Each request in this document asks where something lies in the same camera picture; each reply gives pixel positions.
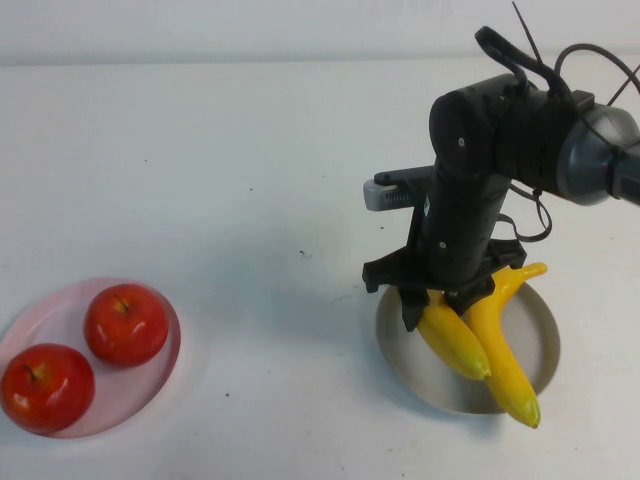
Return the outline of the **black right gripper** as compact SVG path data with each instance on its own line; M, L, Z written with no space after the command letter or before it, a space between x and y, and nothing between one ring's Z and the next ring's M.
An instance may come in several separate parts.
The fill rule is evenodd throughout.
M402 319L406 331L412 332L430 302L424 289L445 292L447 304L462 317L493 293L492 274L505 267L518 269L526 257L517 240L491 239L482 250L438 246L430 253L406 246L365 263L362 277L369 292L381 285L400 288Z

